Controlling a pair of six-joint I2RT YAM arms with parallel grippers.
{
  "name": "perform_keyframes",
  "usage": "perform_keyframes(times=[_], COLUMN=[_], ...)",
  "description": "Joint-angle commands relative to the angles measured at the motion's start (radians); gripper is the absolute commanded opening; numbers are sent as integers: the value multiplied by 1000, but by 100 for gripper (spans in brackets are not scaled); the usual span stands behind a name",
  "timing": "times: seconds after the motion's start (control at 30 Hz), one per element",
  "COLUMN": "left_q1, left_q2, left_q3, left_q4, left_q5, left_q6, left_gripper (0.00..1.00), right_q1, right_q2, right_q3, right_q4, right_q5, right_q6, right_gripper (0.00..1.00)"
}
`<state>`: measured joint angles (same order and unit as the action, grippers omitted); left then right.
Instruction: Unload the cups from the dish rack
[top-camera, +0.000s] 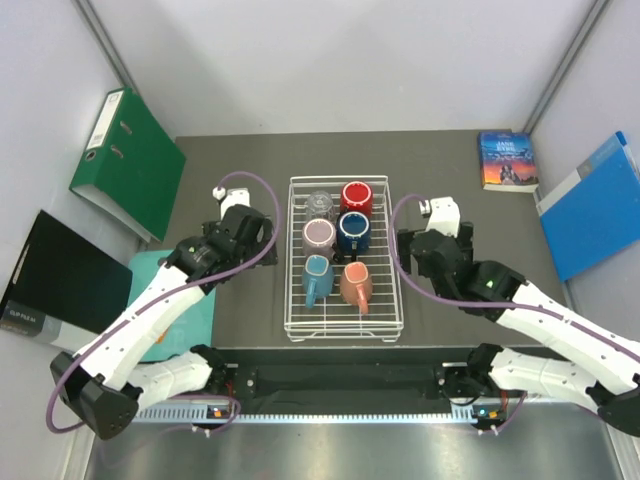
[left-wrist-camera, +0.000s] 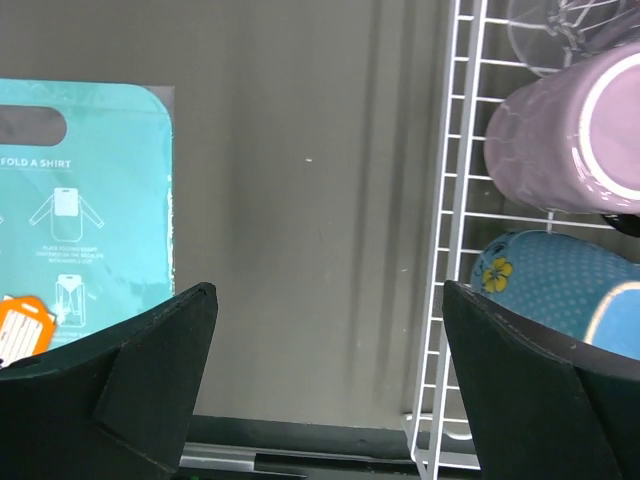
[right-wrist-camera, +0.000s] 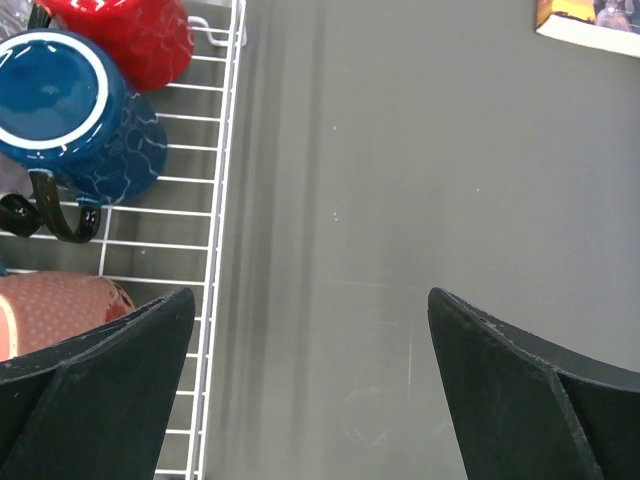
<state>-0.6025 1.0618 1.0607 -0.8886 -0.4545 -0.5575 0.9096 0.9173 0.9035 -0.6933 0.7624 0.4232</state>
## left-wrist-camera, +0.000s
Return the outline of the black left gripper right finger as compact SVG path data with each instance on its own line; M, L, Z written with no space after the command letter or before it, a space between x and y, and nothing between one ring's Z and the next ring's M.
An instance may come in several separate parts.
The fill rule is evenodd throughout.
M442 310L483 478L638 478L638 361L456 281Z

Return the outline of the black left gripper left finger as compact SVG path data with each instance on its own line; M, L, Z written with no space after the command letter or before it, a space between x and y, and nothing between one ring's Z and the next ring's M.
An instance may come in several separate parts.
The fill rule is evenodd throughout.
M171 478L217 314L216 288L202 282L2 369L2 478Z

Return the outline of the light blue floral mug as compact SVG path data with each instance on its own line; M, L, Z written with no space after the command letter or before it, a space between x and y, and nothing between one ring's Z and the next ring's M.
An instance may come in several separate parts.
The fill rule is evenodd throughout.
M546 327L639 358L639 266L600 246L543 230L508 232L478 255L470 284Z

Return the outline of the lilac ceramic mug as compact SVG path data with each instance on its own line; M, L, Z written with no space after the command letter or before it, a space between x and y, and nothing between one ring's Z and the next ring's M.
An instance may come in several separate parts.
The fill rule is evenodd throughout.
M545 211L638 214L638 43L518 89L485 137L486 168L507 199Z

